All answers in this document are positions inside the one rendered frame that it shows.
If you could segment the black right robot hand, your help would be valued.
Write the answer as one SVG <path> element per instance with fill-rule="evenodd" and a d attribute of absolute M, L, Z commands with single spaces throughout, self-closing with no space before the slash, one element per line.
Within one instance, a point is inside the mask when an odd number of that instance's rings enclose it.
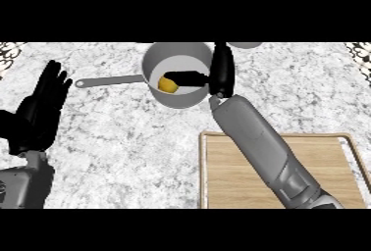
<path fill-rule="evenodd" d="M 235 86 L 233 54 L 224 42 L 214 43 L 208 75 L 198 71 L 167 72 L 168 78 L 177 86 L 202 87 L 208 85 L 208 94 L 218 98 L 230 98 Z"/>

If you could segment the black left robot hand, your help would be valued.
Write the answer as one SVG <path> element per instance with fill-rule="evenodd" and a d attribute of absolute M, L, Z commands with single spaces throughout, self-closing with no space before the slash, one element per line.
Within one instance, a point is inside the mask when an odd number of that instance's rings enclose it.
<path fill-rule="evenodd" d="M 44 151 L 51 146 L 71 84 L 60 63 L 50 60 L 34 93 L 22 100 L 16 113 L 0 110 L 0 138 L 8 142 L 10 155 Z"/>

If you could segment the yellow lemon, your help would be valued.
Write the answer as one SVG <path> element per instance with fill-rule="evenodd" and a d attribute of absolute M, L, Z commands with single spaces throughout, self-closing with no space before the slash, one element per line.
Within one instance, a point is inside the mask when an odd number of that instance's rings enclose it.
<path fill-rule="evenodd" d="M 178 86 L 162 76 L 158 80 L 158 89 L 167 93 L 174 93 L 178 90 Z"/>

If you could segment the wooden tray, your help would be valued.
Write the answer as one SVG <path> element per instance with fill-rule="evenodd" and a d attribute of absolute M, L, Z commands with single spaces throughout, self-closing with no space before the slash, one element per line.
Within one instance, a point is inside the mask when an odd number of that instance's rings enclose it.
<path fill-rule="evenodd" d="M 347 133 L 285 133 L 298 161 L 347 209 L 371 201 L 371 175 Z M 199 207 L 279 209 L 279 203 L 232 139 L 221 132 L 199 134 Z"/>

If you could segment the grey round object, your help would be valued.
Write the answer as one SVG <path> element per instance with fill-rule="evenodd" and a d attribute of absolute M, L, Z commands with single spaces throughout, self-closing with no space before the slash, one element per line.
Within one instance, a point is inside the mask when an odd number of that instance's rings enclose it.
<path fill-rule="evenodd" d="M 227 44 L 241 49 L 252 49 L 261 45 L 261 42 L 227 42 Z"/>

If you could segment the black and white patterned object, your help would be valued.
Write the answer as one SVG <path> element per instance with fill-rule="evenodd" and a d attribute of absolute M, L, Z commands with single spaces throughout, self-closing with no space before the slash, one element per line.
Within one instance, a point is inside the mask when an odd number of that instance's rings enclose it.
<path fill-rule="evenodd" d="M 0 42 L 0 80 L 14 64 L 25 45 L 25 42 Z"/>
<path fill-rule="evenodd" d="M 345 42 L 344 46 L 371 86 L 371 42 Z"/>

